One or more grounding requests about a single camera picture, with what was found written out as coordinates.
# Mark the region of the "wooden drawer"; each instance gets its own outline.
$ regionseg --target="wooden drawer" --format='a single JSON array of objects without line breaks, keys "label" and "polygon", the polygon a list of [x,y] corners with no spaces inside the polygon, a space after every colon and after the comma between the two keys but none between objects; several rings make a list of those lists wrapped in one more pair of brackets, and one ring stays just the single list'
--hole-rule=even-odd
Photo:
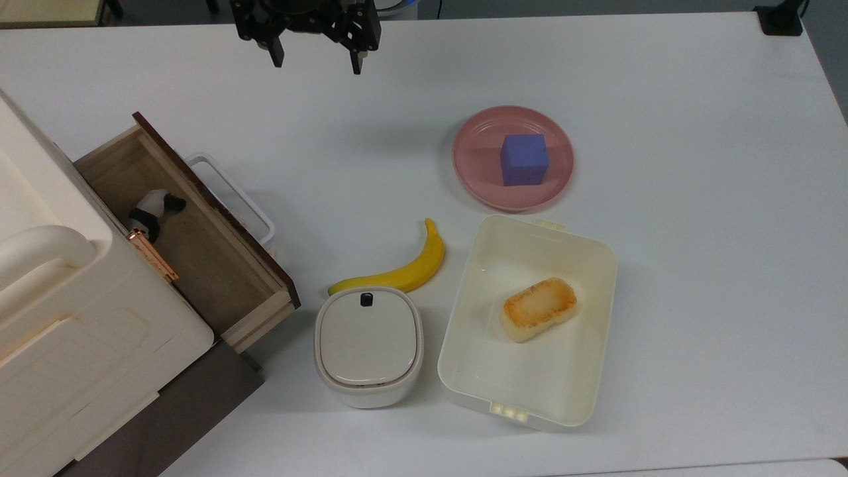
[{"label": "wooden drawer", "polygon": [[153,247],[179,276],[173,286],[242,352],[300,306],[294,283],[144,117],[133,118],[74,166],[122,222],[152,189],[186,200]]}]

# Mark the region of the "cabinet handle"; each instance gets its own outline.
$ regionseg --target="cabinet handle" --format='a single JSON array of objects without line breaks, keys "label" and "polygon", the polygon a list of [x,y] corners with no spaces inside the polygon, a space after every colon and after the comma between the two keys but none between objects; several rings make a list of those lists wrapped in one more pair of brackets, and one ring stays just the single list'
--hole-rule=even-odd
[{"label": "cabinet handle", "polygon": [[43,225],[23,230],[0,242],[0,290],[51,260],[83,268],[95,256],[94,245],[73,228]]}]

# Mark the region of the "dark cabinet base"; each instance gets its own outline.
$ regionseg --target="dark cabinet base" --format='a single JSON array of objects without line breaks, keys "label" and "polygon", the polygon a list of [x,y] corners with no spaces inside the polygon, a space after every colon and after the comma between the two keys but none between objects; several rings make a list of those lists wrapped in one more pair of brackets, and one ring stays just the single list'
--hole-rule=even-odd
[{"label": "dark cabinet base", "polygon": [[54,477],[155,477],[263,383],[219,341],[130,422]]}]

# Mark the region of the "copper hinge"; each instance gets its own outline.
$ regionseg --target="copper hinge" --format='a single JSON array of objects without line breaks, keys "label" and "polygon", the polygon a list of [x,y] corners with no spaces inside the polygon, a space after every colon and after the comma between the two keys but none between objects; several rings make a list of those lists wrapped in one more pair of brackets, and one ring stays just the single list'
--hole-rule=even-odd
[{"label": "copper hinge", "polygon": [[144,260],[148,261],[150,266],[153,267],[156,273],[158,273],[160,277],[164,278],[166,282],[172,283],[174,280],[179,278],[176,272],[174,272],[174,269],[165,262],[162,255],[159,255],[159,252],[157,252],[153,245],[150,244],[150,241],[144,236],[141,230],[133,228],[132,232],[126,236],[126,239],[130,241],[130,244],[138,250],[138,253],[142,254]]}]

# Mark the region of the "round white container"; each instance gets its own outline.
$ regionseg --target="round white container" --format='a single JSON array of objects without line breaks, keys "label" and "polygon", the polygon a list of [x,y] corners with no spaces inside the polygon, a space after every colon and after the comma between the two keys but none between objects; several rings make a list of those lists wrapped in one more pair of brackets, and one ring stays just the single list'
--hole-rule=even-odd
[{"label": "round white container", "polygon": [[351,407],[391,406],[421,370],[421,317],[390,287],[347,289],[331,296],[315,320],[315,367]]}]

